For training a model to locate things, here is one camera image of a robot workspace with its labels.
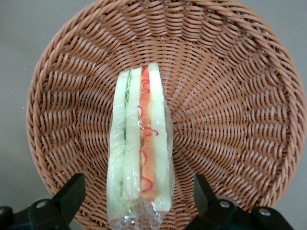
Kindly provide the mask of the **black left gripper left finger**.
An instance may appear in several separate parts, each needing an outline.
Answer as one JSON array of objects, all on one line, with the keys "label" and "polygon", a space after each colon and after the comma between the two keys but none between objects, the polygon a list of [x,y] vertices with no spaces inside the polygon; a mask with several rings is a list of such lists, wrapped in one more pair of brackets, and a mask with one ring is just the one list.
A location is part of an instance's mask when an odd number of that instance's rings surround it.
[{"label": "black left gripper left finger", "polygon": [[69,224],[86,196],[85,176],[76,173],[51,198],[35,201],[14,213],[11,207],[0,208],[2,230],[68,230]]}]

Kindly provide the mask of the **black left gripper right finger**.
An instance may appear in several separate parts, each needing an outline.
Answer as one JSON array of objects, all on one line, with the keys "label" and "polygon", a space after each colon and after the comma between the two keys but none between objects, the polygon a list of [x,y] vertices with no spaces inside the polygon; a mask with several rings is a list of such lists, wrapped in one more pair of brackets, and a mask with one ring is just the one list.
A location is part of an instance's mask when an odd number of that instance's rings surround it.
[{"label": "black left gripper right finger", "polygon": [[199,214],[190,230],[292,230],[280,212],[270,207],[244,211],[233,202],[217,198],[202,174],[194,177],[194,201]]}]

